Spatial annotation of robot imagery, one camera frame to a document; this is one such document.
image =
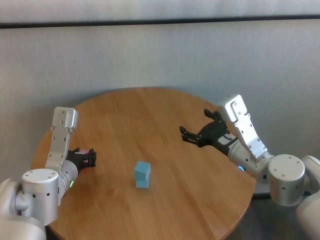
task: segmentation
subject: round table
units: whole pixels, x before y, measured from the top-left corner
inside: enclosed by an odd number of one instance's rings
[[[80,172],[50,225],[64,240],[214,240],[243,217],[255,180],[212,146],[183,142],[179,126],[198,132],[216,107],[161,87],[112,91],[75,107],[70,149],[94,148],[96,167]],[[51,131],[32,169],[43,168]],[[148,189],[136,188],[138,161],[151,164]]]

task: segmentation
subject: wooden tabletop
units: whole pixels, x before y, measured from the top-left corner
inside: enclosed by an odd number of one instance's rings
[[[75,107],[70,148],[94,148],[50,226],[64,240],[224,239],[244,215],[255,180],[212,146],[183,142],[179,126],[198,132],[207,101],[168,88],[131,88]],[[43,168],[48,130],[32,168]],[[149,189],[136,188],[138,161],[151,164]]]

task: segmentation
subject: light blue cube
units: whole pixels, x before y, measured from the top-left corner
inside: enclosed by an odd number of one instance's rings
[[[151,171],[150,163],[138,161],[134,169],[135,180],[146,181]]]
[[[134,169],[135,186],[141,189],[149,188],[150,163],[138,161]]]

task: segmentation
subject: cube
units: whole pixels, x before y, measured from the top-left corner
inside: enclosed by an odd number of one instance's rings
[[[136,181],[148,181],[151,167],[150,163],[138,161],[134,169],[134,177]]]

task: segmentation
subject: cylindrical motor housing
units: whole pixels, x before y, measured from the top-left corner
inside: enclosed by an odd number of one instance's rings
[[[268,166],[270,195],[282,206],[298,204],[304,194],[305,165],[296,156],[281,154]]]
[[[58,173],[41,168],[27,171],[22,176],[22,193],[28,208],[23,216],[33,217],[48,225],[58,217]]]

